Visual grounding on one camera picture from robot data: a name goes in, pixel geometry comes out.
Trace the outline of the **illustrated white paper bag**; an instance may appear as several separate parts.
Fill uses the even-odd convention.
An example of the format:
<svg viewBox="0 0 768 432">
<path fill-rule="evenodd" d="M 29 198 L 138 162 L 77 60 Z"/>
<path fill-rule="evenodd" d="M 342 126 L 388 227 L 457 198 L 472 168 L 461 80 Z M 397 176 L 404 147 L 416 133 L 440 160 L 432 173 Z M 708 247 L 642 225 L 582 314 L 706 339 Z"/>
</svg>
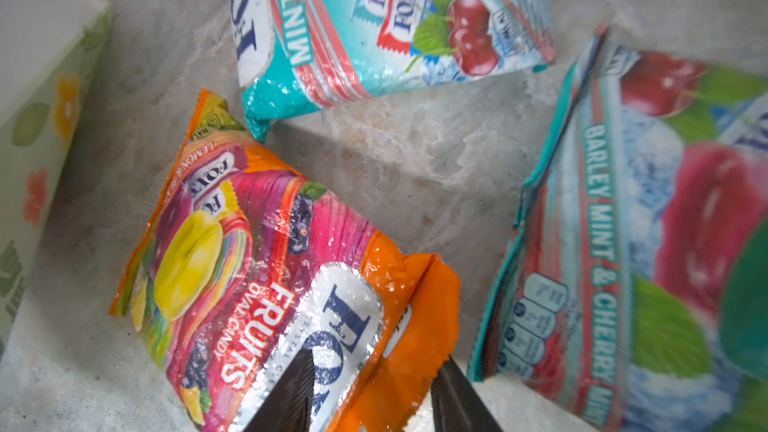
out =
<svg viewBox="0 0 768 432">
<path fill-rule="evenodd" d="M 3 348 L 113 20 L 109 0 L 1 0 Z"/>
</svg>

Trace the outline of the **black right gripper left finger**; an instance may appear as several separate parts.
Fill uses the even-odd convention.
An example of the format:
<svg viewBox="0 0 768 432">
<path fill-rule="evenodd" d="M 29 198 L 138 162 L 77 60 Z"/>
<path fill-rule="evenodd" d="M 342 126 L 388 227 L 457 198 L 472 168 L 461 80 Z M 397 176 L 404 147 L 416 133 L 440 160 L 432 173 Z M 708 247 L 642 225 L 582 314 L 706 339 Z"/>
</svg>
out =
<svg viewBox="0 0 768 432">
<path fill-rule="evenodd" d="M 313 352 L 301 349 L 244 431 L 308 432 L 314 384 Z"/>
</svg>

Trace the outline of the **orange Fox's fruits candy bag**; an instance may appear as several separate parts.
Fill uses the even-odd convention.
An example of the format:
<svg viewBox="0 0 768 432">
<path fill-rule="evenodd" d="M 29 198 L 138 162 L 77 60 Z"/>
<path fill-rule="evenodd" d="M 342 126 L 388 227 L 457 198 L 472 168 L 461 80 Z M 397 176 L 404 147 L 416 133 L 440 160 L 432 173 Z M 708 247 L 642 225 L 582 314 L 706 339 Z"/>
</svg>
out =
<svg viewBox="0 0 768 432">
<path fill-rule="evenodd" d="M 458 338 L 460 281 L 407 255 L 202 91 L 116 292 L 201 431 L 242 431 L 301 351 L 314 431 L 401 431 Z"/>
</svg>

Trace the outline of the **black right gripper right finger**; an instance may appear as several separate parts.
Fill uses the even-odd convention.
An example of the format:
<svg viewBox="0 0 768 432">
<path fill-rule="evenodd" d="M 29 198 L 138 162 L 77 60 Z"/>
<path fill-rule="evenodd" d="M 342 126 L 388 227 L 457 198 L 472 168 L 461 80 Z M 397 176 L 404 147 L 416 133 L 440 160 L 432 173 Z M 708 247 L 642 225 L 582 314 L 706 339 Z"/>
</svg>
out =
<svg viewBox="0 0 768 432">
<path fill-rule="evenodd" d="M 437 432 L 502 431 L 452 357 L 439 369 L 430 393 Z"/>
</svg>

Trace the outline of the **teal Fox's mint candy bag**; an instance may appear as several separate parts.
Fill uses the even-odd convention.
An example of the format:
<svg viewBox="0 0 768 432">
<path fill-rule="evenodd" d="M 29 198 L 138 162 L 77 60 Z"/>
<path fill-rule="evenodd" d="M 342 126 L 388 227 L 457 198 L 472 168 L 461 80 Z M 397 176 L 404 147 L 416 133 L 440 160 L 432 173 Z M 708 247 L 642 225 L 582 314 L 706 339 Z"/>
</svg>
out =
<svg viewBox="0 0 768 432">
<path fill-rule="evenodd" d="M 245 121 L 466 82 L 555 59 L 549 0 L 229 0 Z"/>
</svg>

